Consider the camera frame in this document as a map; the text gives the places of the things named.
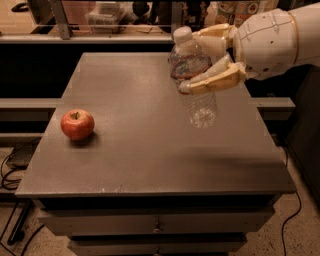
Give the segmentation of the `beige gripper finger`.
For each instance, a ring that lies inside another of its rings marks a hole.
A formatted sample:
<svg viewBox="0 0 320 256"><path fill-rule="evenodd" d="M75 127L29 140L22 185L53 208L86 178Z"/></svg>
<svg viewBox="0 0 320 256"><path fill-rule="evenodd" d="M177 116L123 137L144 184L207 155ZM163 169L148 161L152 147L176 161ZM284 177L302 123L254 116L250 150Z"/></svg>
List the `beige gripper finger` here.
<svg viewBox="0 0 320 256"><path fill-rule="evenodd" d="M210 57L224 56L233 47L233 37L237 28L228 23L213 25L193 32L193 38Z"/></svg>
<svg viewBox="0 0 320 256"><path fill-rule="evenodd" d="M246 64L234 62L226 54L204 73L182 81L178 90L182 94L201 95L233 88L245 79Z"/></svg>

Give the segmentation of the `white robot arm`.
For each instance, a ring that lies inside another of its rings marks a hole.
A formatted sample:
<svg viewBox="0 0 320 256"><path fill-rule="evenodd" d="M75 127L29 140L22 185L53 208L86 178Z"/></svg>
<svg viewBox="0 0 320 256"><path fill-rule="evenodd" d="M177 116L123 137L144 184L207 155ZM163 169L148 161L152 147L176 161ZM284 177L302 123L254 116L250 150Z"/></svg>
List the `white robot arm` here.
<svg viewBox="0 0 320 256"><path fill-rule="evenodd" d="M225 90L253 78L265 80L295 66L320 66L320 3L248 18L240 27L219 24L193 34L210 56L233 50L207 71L180 83L183 94Z"/></svg>

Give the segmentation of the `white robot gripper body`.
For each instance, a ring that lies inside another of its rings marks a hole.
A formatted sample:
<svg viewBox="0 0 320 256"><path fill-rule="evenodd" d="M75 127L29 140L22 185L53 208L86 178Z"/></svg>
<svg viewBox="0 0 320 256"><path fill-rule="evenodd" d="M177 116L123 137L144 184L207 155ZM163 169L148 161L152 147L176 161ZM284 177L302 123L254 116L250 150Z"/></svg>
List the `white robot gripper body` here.
<svg viewBox="0 0 320 256"><path fill-rule="evenodd" d="M247 19L233 37L236 62L245 65L246 76L257 80L284 74L298 55L298 33L293 17L274 9Z"/></svg>

